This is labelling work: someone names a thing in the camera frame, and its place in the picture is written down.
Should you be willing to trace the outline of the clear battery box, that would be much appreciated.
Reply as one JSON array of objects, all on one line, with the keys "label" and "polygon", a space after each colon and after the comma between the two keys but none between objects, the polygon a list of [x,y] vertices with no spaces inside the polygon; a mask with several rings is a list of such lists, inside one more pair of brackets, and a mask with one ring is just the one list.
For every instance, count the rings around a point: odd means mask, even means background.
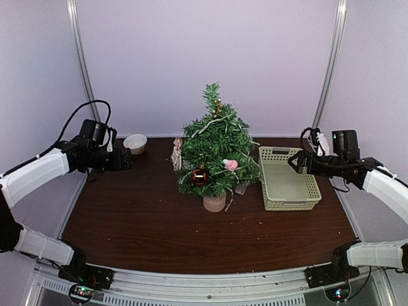
[{"label": "clear battery box", "polygon": [[235,188],[235,192],[239,195],[244,195],[247,188],[248,188],[249,184],[239,184],[236,186]]}]

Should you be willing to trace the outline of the pink yarn hat ornament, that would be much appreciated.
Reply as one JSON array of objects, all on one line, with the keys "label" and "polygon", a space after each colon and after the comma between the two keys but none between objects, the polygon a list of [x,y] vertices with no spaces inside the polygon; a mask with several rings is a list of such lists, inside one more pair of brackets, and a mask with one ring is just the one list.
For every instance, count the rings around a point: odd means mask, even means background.
[{"label": "pink yarn hat ornament", "polygon": [[238,168],[238,166],[239,166],[238,161],[237,161],[237,160],[234,160],[234,159],[223,159],[222,161],[223,161],[223,163],[224,163],[224,167],[225,167],[228,171],[234,172],[234,171]]}]

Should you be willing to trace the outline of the white round ornament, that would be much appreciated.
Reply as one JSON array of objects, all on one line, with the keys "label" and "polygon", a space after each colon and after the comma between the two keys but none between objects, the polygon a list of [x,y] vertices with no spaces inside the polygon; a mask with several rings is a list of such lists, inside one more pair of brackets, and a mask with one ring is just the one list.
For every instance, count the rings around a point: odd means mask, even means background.
[{"label": "white round ornament", "polygon": [[182,145],[183,139],[177,137],[173,141],[173,152],[171,154],[171,161],[174,171],[179,171],[182,167]]}]

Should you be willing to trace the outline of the small green christmas tree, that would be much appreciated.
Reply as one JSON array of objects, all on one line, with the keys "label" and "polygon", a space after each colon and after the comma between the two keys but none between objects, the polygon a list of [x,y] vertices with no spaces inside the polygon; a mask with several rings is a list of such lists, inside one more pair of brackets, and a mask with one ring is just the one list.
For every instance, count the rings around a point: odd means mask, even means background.
[{"label": "small green christmas tree", "polygon": [[[221,99],[219,90],[218,83],[205,86],[203,99],[207,112],[184,126],[180,137],[183,139],[182,167],[174,171],[179,192],[199,196],[209,212],[227,210],[237,185],[251,185],[260,178],[260,166],[251,156],[257,143],[249,134],[249,125],[238,116],[234,106],[223,102],[222,113],[213,118],[215,100]],[[237,160],[238,168],[228,171],[223,159]],[[205,185],[196,186],[191,174],[201,165],[208,171],[209,178]]]}]

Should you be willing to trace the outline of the red bauble ornament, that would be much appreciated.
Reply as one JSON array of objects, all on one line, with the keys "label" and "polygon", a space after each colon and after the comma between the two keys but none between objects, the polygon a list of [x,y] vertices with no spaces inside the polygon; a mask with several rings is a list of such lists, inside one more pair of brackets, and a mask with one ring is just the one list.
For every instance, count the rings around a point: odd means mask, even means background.
[{"label": "red bauble ornament", "polygon": [[191,181],[196,186],[203,186],[208,182],[209,173],[203,165],[198,169],[193,170],[191,174]]}]

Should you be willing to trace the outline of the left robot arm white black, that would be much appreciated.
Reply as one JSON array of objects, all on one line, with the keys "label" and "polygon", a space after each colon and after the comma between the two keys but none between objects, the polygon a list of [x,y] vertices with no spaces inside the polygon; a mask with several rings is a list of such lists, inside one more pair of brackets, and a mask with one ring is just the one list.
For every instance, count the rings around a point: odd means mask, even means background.
[{"label": "left robot arm white black", "polygon": [[132,153],[127,148],[88,147],[62,141],[44,156],[36,156],[20,168],[1,175],[1,252],[17,251],[67,266],[67,273],[78,283],[87,282],[92,270],[84,256],[72,245],[46,236],[17,222],[11,212],[28,194],[57,177],[89,168],[103,172],[129,170]]}]

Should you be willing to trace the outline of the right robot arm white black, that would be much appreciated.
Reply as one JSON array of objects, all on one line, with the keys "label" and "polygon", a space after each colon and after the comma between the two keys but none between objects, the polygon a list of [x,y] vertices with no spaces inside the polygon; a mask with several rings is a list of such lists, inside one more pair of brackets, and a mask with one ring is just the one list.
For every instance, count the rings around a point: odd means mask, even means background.
[{"label": "right robot arm white black", "polygon": [[[345,160],[342,156],[318,156],[306,150],[288,159],[295,172],[340,177],[345,183],[371,194],[407,222],[407,184],[372,157]],[[331,281],[341,281],[351,267],[376,266],[407,272],[407,239],[391,242],[352,242],[334,250],[327,267]]]}]

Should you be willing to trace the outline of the beige plastic basket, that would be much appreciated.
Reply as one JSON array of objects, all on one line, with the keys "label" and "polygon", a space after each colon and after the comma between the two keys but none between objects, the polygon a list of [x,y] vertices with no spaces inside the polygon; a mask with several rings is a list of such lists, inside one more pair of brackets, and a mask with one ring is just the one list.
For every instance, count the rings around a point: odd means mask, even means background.
[{"label": "beige plastic basket", "polygon": [[260,146],[260,181],[266,211],[312,210],[321,201],[315,176],[288,163],[299,148]]}]

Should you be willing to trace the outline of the small white bowl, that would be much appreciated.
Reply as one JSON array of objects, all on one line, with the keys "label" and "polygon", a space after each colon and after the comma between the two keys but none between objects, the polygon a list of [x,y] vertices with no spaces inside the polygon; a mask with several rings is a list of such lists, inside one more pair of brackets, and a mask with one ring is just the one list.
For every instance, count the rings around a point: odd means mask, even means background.
[{"label": "small white bowl", "polygon": [[123,141],[123,146],[129,149],[132,155],[139,155],[145,152],[148,138],[143,134],[134,134],[128,136]]}]

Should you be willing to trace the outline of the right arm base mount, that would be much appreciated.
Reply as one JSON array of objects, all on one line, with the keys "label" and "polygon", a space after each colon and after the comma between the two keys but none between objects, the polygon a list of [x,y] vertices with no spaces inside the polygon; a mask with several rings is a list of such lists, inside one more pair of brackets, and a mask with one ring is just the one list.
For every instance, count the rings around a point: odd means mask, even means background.
[{"label": "right arm base mount", "polygon": [[332,253],[331,262],[320,266],[310,266],[304,270],[305,278],[309,288],[318,288],[348,282],[350,279],[358,277],[360,271],[358,267],[351,266],[347,260],[347,250],[351,245],[344,245],[336,248]]}]

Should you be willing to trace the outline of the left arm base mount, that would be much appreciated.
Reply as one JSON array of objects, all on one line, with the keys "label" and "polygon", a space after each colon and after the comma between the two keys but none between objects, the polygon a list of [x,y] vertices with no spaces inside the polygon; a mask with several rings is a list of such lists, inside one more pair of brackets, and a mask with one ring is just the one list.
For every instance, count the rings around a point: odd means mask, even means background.
[{"label": "left arm base mount", "polygon": [[76,246],[72,248],[73,258],[68,265],[59,265],[58,277],[91,289],[110,289],[114,276],[113,270],[88,264],[85,252]]}]

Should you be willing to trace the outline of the left aluminium frame post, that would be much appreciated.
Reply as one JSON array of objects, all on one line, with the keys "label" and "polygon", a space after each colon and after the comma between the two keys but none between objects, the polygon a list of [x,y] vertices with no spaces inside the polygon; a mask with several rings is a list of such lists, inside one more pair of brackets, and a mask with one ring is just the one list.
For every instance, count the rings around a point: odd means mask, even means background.
[{"label": "left aluminium frame post", "polygon": [[73,41],[78,58],[78,64],[80,68],[80,77],[85,91],[85,97],[88,101],[94,100],[94,93],[91,85],[91,79],[86,63],[84,46],[81,37],[80,23],[77,11],[77,2],[75,0],[67,0],[68,18],[71,26],[71,32],[73,35]]}]

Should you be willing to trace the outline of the aluminium frame post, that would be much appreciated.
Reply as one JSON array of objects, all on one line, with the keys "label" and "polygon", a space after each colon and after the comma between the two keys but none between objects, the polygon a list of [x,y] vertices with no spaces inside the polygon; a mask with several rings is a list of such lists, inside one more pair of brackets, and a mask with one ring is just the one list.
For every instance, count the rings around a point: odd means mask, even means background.
[{"label": "aluminium frame post", "polygon": [[91,79],[86,63],[84,46],[81,37],[80,23],[77,11],[77,2],[75,0],[67,0],[68,18],[71,26],[71,32],[73,35],[73,41],[78,58],[78,64],[80,68],[80,77],[85,91],[85,97],[88,101],[94,100],[94,93],[91,85]]},{"label": "aluminium frame post", "polygon": [[322,118],[323,118],[325,106],[328,102],[328,98],[330,95],[330,90],[331,90],[331,86],[332,86],[332,82],[334,79],[335,70],[337,66],[337,61],[340,55],[340,50],[341,50],[342,41],[344,37],[346,19],[347,19],[347,1],[338,0],[330,53],[329,53],[327,67],[326,67],[326,73],[325,73],[324,80],[323,80],[323,86],[321,89],[314,120],[312,123],[313,128],[319,127],[322,121]]}]

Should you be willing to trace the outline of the right aluminium frame post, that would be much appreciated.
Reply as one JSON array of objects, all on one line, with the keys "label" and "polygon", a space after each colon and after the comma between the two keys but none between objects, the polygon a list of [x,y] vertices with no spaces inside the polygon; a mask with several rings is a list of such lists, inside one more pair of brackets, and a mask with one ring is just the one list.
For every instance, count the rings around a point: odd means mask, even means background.
[{"label": "right aluminium frame post", "polygon": [[323,86],[321,89],[314,120],[312,123],[313,128],[319,127],[322,121],[322,118],[323,118],[325,106],[328,102],[328,98],[330,95],[330,90],[331,90],[331,86],[332,86],[332,82],[334,79],[335,70],[337,66],[337,61],[340,55],[340,50],[341,50],[342,41],[344,37],[346,19],[347,19],[347,1],[338,0],[330,53],[329,53],[327,67],[326,67],[326,73],[325,73],[324,80],[323,80]]}]

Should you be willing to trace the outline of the front aluminium rail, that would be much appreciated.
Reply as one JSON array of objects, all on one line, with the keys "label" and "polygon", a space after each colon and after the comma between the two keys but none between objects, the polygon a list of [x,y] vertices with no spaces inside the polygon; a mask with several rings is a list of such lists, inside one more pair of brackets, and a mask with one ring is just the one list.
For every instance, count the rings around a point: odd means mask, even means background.
[{"label": "front aluminium rail", "polygon": [[87,305],[396,305],[386,272],[312,288],[306,267],[272,272],[174,274],[113,269],[110,289]]}]

